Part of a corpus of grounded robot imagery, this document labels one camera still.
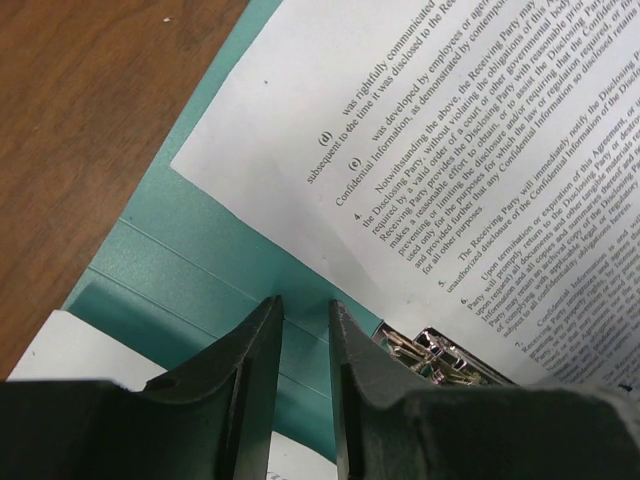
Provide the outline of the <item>printed white paper sheet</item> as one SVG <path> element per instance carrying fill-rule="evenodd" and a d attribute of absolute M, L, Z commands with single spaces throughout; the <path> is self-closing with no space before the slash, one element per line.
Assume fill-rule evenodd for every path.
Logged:
<path fill-rule="evenodd" d="M 165 369 L 73 314 L 54 310 L 8 375 L 10 381 L 111 380 L 140 391 Z M 336 465 L 310 448 L 273 432 L 266 477 L 337 477 Z"/>

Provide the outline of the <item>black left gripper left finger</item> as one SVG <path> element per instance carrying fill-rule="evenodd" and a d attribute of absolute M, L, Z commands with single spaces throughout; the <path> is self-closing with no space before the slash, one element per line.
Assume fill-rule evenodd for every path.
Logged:
<path fill-rule="evenodd" d="M 262 301 L 236 328 L 132 392 L 110 381 L 1 386 L 5 479 L 262 479 L 284 308 Z"/>

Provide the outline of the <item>metal folder clip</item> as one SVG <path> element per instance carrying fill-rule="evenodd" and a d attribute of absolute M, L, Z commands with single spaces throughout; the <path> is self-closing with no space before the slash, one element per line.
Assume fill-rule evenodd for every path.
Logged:
<path fill-rule="evenodd" d="M 372 339 L 397 361 L 434 385 L 514 385 L 506 376 L 433 327 L 424 328 L 410 339 L 382 322 Z"/>

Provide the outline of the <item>green file folder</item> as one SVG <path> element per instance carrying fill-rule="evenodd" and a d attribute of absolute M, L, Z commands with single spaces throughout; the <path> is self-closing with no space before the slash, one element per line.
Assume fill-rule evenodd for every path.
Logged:
<path fill-rule="evenodd" d="M 241 222 L 171 168 L 171 161 L 241 54 L 274 13 L 251 1 L 170 130 L 64 307 L 164 368 L 236 327 L 262 300 L 284 304 L 274 427 L 311 462 L 336 459 L 329 304 L 343 301 L 366 332 L 379 319 Z"/>

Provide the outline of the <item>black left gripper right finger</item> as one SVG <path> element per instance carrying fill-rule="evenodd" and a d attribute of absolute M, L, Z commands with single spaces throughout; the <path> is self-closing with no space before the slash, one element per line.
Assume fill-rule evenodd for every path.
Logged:
<path fill-rule="evenodd" d="M 437 386 L 329 307 L 342 479 L 635 479 L 639 410 L 601 388 Z"/>

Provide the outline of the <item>printed paper stack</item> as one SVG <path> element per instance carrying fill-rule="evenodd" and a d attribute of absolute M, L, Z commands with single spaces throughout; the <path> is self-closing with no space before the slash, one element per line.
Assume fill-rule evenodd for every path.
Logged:
<path fill-rule="evenodd" d="M 408 336 L 639 391 L 635 1 L 284 1 L 172 167 Z"/>

